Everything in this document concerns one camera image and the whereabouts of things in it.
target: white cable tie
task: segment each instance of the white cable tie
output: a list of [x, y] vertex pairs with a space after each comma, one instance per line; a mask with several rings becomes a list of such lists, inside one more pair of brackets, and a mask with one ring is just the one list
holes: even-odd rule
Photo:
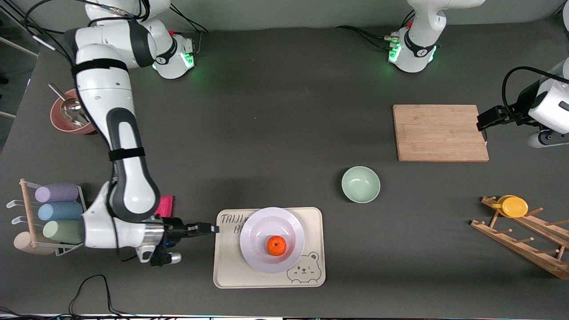
[[55, 51], [55, 48], [54, 48], [52, 45], [50, 45], [50, 44], [48, 44], [47, 42], [41, 40], [41, 39], [38, 38], [37, 36], [32, 36], [32, 38], [34, 38], [37, 42], [43, 44], [44, 46], [48, 47], [48, 48], [51, 49], [52, 51]]

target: wall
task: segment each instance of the wall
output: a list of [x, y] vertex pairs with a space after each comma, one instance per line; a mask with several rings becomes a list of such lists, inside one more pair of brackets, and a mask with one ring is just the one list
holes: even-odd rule
[[[27, 10], [38, 0], [14, 0]], [[449, 24], [527, 22], [544, 18], [565, 0], [486, 0], [473, 9], [448, 10]], [[187, 17], [211, 30], [268, 28], [328, 28], [340, 24], [385, 26], [399, 24], [410, 11], [405, 0], [172, 0]], [[67, 30], [88, 23], [83, 4], [54, 0], [32, 14], [45, 28]], [[172, 11], [158, 15], [168, 28], [190, 31]]]

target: orange fruit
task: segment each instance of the orange fruit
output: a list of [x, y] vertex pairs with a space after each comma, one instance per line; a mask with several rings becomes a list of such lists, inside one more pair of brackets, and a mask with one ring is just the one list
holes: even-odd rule
[[267, 241], [267, 251], [272, 256], [281, 256], [286, 252], [286, 240], [281, 236], [272, 236]]

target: wooden cutting board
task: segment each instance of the wooden cutting board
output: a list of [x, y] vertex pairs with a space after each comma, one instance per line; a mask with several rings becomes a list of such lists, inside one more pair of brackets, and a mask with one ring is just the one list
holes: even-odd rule
[[485, 162], [475, 105], [394, 105], [399, 161]]

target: metal ladle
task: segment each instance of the metal ladle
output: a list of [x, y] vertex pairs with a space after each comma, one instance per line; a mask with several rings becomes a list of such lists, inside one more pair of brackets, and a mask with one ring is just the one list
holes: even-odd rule
[[61, 103], [61, 115], [69, 122], [74, 124], [76, 127], [80, 128], [84, 125], [89, 123], [89, 120], [85, 114], [85, 110], [83, 110], [83, 106], [81, 106], [81, 102], [79, 102], [78, 98], [67, 98], [65, 97], [64, 93], [55, 86], [53, 83], [49, 83], [48, 87], [55, 92], [62, 100]]

